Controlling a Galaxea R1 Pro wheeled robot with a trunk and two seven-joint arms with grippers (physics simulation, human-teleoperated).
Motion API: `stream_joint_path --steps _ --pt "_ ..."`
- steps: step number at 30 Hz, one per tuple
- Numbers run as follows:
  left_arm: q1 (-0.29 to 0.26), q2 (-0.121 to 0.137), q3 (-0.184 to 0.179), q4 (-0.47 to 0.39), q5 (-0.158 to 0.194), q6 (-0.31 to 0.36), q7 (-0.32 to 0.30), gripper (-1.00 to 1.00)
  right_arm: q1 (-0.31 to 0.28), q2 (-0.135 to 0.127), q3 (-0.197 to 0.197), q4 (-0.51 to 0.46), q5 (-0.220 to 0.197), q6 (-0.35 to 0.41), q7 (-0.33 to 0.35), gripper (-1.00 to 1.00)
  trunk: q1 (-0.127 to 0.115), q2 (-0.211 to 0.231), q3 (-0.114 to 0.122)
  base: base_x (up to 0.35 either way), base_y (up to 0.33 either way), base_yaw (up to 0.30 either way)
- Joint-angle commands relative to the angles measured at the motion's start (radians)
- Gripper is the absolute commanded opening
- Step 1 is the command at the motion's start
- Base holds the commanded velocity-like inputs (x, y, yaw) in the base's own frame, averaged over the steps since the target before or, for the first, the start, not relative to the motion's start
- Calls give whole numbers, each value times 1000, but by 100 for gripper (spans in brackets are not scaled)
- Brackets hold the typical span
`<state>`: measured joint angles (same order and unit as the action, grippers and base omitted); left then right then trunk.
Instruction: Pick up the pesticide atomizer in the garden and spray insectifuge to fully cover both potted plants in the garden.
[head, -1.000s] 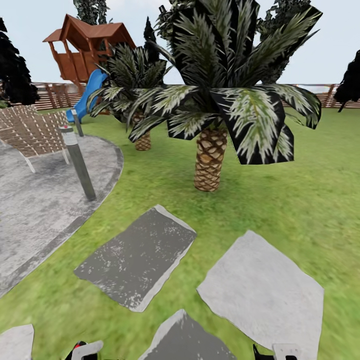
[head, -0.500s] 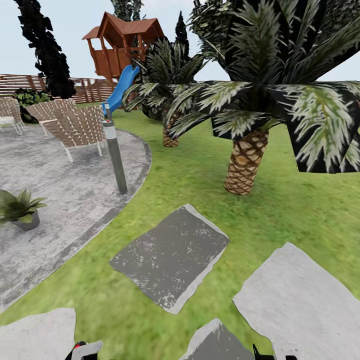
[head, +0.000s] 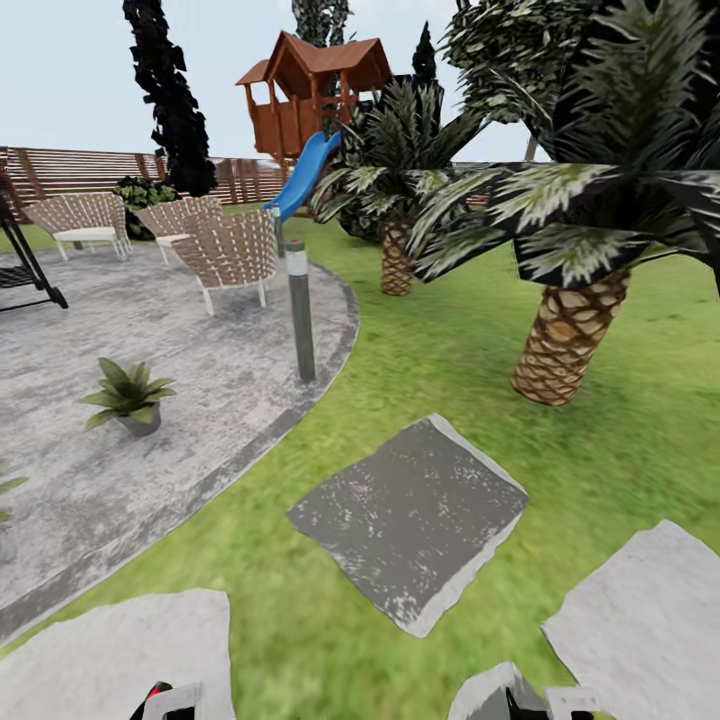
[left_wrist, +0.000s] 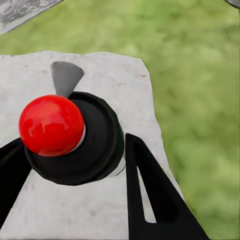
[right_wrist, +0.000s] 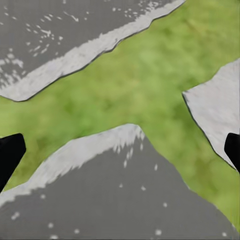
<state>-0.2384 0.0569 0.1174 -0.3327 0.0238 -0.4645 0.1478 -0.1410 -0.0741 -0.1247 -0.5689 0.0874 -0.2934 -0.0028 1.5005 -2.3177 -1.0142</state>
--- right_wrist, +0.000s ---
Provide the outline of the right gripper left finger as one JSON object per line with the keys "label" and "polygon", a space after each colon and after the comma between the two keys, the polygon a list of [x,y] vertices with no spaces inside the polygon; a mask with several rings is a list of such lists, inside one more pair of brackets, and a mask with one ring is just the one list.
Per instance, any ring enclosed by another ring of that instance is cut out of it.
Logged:
{"label": "right gripper left finger", "polygon": [[0,193],[26,153],[22,133],[0,138]]}

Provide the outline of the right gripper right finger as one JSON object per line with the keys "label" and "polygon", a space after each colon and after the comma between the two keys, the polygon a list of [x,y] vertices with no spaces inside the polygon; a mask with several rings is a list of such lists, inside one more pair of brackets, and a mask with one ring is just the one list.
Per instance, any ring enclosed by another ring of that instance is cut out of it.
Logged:
{"label": "right gripper right finger", "polygon": [[224,151],[240,173],[240,135],[235,133],[228,133]]}

